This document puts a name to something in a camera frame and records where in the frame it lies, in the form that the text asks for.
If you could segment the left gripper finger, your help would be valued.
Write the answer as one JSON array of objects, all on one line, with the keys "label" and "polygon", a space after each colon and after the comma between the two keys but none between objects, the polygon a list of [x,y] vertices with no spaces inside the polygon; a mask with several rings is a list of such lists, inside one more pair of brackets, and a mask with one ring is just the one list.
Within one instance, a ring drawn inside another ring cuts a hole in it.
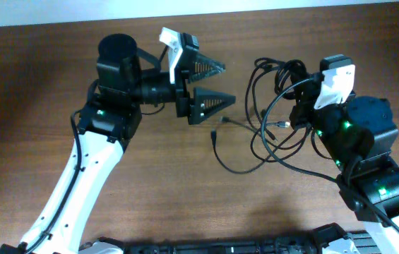
[{"label": "left gripper finger", "polygon": [[224,63],[198,52],[187,54],[186,67],[188,69],[187,80],[189,83],[194,83],[226,71]]},{"label": "left gripper finger", "polygon": [[193,99],[190,103],[189,125],[200,124],[235,102],[236,97],[234,95],[195,87]]}]

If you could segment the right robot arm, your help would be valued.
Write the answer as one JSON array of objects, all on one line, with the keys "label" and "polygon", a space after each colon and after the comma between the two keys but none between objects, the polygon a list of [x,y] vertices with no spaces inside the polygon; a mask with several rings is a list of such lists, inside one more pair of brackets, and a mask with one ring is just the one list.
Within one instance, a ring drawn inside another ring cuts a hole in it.
[{"label": "right robot arm", "polygon": [[294,74],[294,126],[313,128],[340,174],[339,194],[382,253],[399,253],[399,166],[391,157],[398,137],[387,99],[328,91],[326,74]]}]

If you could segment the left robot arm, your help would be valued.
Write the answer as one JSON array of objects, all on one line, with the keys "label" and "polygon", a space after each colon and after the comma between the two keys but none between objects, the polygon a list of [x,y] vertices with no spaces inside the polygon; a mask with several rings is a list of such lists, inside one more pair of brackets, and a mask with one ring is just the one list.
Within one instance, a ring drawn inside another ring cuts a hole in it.
[{"label": "left robot arm", "polygon": [[160,56],[140,49],[126,34],[104,37],[98,45],[97,79],[86,103],[71,115],[74,142],[69,160],[43,211],[17,246],[1,253],[80,253],[86,222],[108,176],[120,162],[143,117],[141,106],[175,105],[189,124],[204,122],[236,98],[189,83],[225,71],[204,56],[188,33],[163,28]]}]

